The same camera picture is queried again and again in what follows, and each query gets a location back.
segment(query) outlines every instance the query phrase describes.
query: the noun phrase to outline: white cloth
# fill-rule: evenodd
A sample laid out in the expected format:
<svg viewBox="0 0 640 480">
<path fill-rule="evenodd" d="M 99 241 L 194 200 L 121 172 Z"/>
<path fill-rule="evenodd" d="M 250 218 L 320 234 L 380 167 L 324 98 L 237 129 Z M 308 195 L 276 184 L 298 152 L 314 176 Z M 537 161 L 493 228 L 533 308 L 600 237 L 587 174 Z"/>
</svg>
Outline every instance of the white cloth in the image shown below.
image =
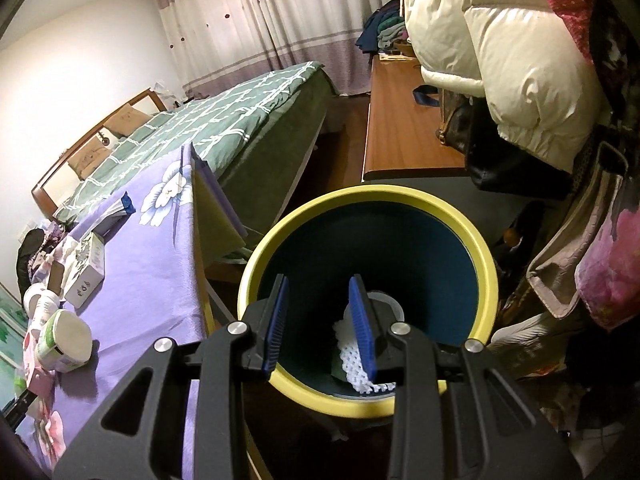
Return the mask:
<svg viewBox="0 0 640 480">
<path fill-rule="evenodd" d="M 338 340 L 342 370 L 347 374 L 347 381 L 360 394 L 390 392 L 395 389 L 395 383 L 374 384 L 369 381 L 367 373 L 362 369 L 360 351 L 353 323 L 350 319 L 341 319 L 334 324 L 335 337 Z"/>
<path fill-rule="evenodd" d="M 404 311 L 394 298 L 379 290 L 372 290 L 368 292 L 367 295 L 370 300 L 382 301 L 388 304 L 396 320 L 404 321 Z M 363 370 L 362 361 L 360 360 L 360 350 L 358 350 L 358 342 L 353 330 L 350 305 L 347 305 L 347 308 L 344 310 L 344 318 L 334 323 L 334 332 L 335 338 L 338 340 L 342 370 L 347 374 L 347 381 L 353 386 L 354 390 L 360 394 L 371 394 L 390 392 L 395 389 L 395 383 L 372 383 L 367 373 Z"/>
<path fill-rule="evenodd" d="M 546 0 L 405 0 L 406 28 L 434 86 L 485 96 L 500 136 L 569 173 L 604 102 Z"/>
</svg>

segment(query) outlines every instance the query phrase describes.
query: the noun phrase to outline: pillow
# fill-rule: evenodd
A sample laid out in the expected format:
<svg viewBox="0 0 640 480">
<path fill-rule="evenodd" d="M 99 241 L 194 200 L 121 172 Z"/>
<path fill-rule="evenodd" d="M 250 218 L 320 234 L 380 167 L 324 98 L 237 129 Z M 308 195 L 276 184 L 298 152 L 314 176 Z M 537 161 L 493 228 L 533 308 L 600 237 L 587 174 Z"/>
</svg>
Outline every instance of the pillow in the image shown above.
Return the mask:
<svg viewBox="0 0 640 480">
<path fill-rule="evenodd" d="M 150 118 L 150 115 L 147 115 L 140 110 L 136 110 L 133 106 L 126 104 L 109 117 L 109 119 L 104 121 L 104 126 L 113 135 L 129 137 Z"/>
<path fill-rule="evenodd" d="M 68 163 L 78 178 L 84 180 L 100 166 L 110 153 L 111 150 L 104 146 L 100 139 L 92 137 L 85 142 L 82 148 L 69 157 Z"/>
</svg>

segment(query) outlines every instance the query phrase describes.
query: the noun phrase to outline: table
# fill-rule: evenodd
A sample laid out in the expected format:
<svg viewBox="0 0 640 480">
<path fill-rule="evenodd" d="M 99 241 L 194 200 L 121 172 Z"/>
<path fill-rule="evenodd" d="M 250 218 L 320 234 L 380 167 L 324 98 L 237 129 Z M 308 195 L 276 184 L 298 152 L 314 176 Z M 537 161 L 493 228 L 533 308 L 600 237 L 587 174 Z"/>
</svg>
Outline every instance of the table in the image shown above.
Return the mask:
<svg viewBox="0 0 640 480">
<path fill-rule="evenodd" d="M 417 59 L 374 57 L 363 181 L 465 176 L 465 157 L 436 138 L 439 108 L 416 104 L 424 84 Z"/>
</svg>

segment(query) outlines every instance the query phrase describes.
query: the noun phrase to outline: round container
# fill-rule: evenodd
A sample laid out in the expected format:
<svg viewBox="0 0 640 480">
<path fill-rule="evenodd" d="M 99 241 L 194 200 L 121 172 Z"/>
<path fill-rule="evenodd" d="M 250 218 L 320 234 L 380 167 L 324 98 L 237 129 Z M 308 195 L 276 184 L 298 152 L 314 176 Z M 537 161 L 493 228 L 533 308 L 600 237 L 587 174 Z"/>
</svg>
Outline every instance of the round container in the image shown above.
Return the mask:
<svg viewBox="0 0 640 480">
<path fill-rule="evenodd" d="M 91 329 L 73 312 L 61 309 L 46 323 L 36 359 L 45 370 L 65 373 L 83 366 L 91 357 Z"/>
<path fill-rule="evenodd" d="M 434 341 L 486 342 L 498 286 L 489 249 L 453 206 L 401 186 L 357 186 L 321 196 L 278 222 L 249 260 L 238 313 L 289 278 L 289 309 L 271 384 L 312 410 L 335 416 L 390 416 L 394 398 L 360 396 L 331 376 L 333 323 L 344 315 L 348 282 L 362 275 L 402 305 L 406 322 Z"/>
<path fill-rule="evenodd" d="M 36 305 L 38 304 L 38 300 L 44 290 L 47 290 L 44 283 L 34 283 L 24 293 L 22 306 L 24 307 L 24 311 L 29 319 L 33 319 L 36 312 Z"/>
<path fill-rule="evenodd" d="M 60 308 L 60 297 L 49 289 L 40 292 L 33 311 L 33 320 L 29 325 L 29 331 L 38 337 L 46 323 Z"/>
</svg>

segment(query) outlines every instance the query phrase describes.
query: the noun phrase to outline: curtain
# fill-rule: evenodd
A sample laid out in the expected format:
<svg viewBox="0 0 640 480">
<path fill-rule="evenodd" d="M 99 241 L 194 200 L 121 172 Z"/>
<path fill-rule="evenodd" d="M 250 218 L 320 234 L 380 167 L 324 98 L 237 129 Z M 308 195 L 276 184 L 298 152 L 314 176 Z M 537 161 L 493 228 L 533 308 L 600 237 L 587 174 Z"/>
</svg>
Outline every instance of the curtain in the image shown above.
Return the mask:
<svg viewBox="0 0 640 480">
<path fill-rule="evenodd" d="M 389 0 L 156 0 L 188 96 L 218 94 L 269 70 L 315 60 L 339 92 L 369 91 L 354 45 Z"/>
</svg>

